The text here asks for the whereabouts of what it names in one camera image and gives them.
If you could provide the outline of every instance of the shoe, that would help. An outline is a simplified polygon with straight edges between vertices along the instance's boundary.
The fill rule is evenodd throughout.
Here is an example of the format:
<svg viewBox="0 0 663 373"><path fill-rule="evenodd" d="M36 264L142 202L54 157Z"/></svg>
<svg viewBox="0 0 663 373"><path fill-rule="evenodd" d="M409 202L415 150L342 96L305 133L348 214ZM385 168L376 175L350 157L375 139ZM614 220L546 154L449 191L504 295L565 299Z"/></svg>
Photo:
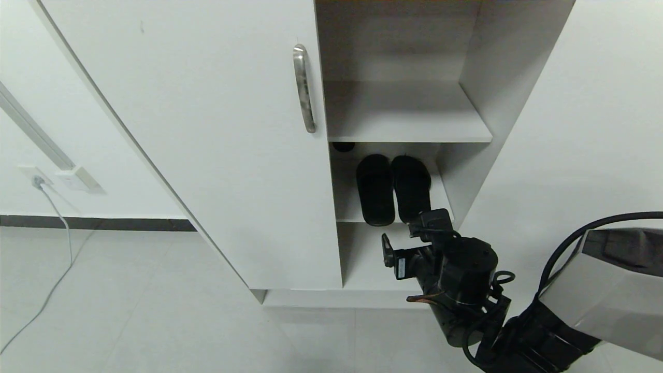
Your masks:
<svg viewBox="0 0 663 373"><path fill-rule="evenodd" d="M403 222L411 223L421 212L430 211L430 174L421 161L399 155L391 161L391 173Z"/></svg>
<svg viewBox="0 0 663 373"><path fill-rule="evenodd" d="M388 226L394 222L394 192L389 158L372 154L357 166L357 189L361 213L372 226Z"/></svg>

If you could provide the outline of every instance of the shoe cabinet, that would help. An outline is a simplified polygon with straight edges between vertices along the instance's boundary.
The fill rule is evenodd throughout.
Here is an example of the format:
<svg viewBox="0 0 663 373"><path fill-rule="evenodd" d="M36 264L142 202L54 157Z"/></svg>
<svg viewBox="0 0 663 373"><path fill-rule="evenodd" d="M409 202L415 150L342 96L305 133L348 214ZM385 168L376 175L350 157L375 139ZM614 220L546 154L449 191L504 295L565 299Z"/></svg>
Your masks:
<svg viewBox="0 0 663 373"><path fill-rule="evenodd" d="M432 208L462 232L573 1L43 5L99 104L265 305L418 307L380 235L418 242L398 214L364 223L358 162L421 159Z"/></svg>

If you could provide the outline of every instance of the gray cable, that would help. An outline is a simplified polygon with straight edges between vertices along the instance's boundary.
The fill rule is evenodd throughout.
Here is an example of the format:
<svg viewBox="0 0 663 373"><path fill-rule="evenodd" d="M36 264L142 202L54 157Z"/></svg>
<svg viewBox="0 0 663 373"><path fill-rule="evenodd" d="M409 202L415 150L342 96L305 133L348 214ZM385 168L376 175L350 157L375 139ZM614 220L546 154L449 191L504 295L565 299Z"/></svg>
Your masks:
<svg viewBox="0 0 663 373"><path fill-rule="evenodd" d="M14 334L13 337L11 337L11 339L9 340L9 342L7 342L7 344L2 348L2 350L0 350L0 355L2 355L2 353L5 351L5 349L6 349L6 348L7 348L7 347L8 347L8 346L14 341L14 339L15 339L16 337L19 336L19 334L20 334L21 332L23 332L23 330L24 330L25 328L27 328L30 324L32 324L32 322L33 322L37 317L39 317L39 315L41 315L41 313L42 313L42 312L44 311L44 309L46 308L46 305L48 304L48 301L50 300L50 296L53 295L53 292L54 292L55 289L58 287L58 285L60 284L60 282L62 281L62 279L64 279L64 276L66 276L67 273L69 273L69 270L70 270L70 269L72 268L72 266L74 265L74 257L73 257L73 255L72 255L72 237L71 237L71 233L69 232L69 224L67 224L67 221L62 217L60 211L58 211L58 208L55 207L55 204L53 203L53 200L50 199L50 196L48 195L48 193L46 193L46 191L44 190L44 188L41 186L41 184L43 184L43 183L44 183L44 179L42 179L42 178L40 178L40 177L35 177L35 178L33 179L33 181L32 181L32 185L33 185L35 188L41 190L42 193L44 193L44 196L46 196L46 198L47 198L48 201L50 202L50 205L53 206L53 209L55 210L55 213L57 213L57 215L58 215L58 217L60 218L60 220L62 220L62 222L64 223L64 227L67 229L67 241L69 242L69 267L68 267L67 270L62 274L62 276L60 276L60 279L58 279L58 282L56 282L55 285L53 285L53 288L52 288L52 289L50 290L50 292L48 293L48 296L46 296L46 300L44 301L44 304L42 305L42 307L41 307L41 309L39 310L39 312L38 312L38 313L32 318L32 320L30 320L30 321L29 321L29 322L28 322L23 328L21 328L16 334Z"/></svg>

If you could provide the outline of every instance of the wall switch plate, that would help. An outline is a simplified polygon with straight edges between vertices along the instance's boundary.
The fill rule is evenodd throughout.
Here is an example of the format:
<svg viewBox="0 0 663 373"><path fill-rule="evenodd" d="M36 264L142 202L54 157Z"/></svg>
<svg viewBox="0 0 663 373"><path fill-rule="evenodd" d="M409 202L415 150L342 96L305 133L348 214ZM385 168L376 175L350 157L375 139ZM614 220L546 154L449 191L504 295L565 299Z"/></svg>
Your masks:
<svg viewBox="0 0 663 373"><path fill-rule="evenodd" d="M58 171L55 175L72 190L84 190L89 192L92 189L99 188L99 184L97 184L92 176L90 176L90 174L81 166L77 166L68 171Z"/></svg>
<svg viewBox="0 0 663 373"><path fill-rule="evenodd" d="M52 185L53 182L46 176L45 173L43 173L40 169L38 169L36 166L18 166L20 172L27 177L30 182L32 182L32 179L35 176L39 176L42 179L44 179L44 184L46 185Z"/></svg>

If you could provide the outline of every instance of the electrical outlet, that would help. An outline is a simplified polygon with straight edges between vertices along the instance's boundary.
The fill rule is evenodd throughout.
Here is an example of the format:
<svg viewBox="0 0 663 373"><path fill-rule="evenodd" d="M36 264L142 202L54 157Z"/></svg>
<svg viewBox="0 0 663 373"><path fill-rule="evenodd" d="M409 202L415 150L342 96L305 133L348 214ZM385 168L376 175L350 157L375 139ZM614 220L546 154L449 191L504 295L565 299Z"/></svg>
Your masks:
<svg viewBox="0 0 663 373"><path fill-rule="evenodd" d="M32 182L32 179L35 176L39 176L42 179L44 179L44 184L46 185L52 185L53 182L46 176L45 173L43 173L40 169L38 169L36 166L18 166L20 172L25 175L25 177Z"/></svg>

